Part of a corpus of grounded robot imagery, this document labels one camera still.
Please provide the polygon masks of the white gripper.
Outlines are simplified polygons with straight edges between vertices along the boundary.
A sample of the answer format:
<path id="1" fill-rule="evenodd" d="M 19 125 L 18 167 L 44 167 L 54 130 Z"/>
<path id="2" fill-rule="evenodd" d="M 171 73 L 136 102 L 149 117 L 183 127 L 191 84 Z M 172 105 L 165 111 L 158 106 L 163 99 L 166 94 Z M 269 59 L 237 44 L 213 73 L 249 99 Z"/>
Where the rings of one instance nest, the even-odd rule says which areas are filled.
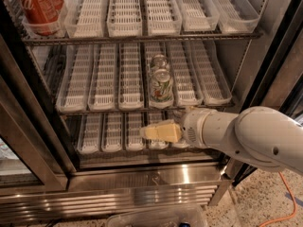
<path id="1" fill-rule="evenodd" d="M 180 121 L 180 125 L 173 119 L 153 123 L 139 130 L 140 135 L 149 140 L 160 140 L 177 143 L 182 138 L 195 148 L 206 148 L 203 139 L 203 129 L 206 119 L 215 110 L 208 108 L 193 109 L 185 113 Z"/>

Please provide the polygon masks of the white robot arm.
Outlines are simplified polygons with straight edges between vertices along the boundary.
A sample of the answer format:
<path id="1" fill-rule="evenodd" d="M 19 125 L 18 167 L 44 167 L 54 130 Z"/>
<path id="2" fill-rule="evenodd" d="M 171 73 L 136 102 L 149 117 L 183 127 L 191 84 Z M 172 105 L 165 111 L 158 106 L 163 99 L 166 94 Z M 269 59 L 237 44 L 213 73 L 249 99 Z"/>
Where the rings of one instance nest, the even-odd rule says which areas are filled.
<path id="1" fill-rule="evenodd" d="M 149 140 L 176 143 L 185 140 L 196 148 L 214 148 L 227 156 L 266 171 L 285 168 L 303 174 L 303 126 L 271 108 L 257 106 L 241 113 L 190 108 L 172 119 L 140 129 Z"/>

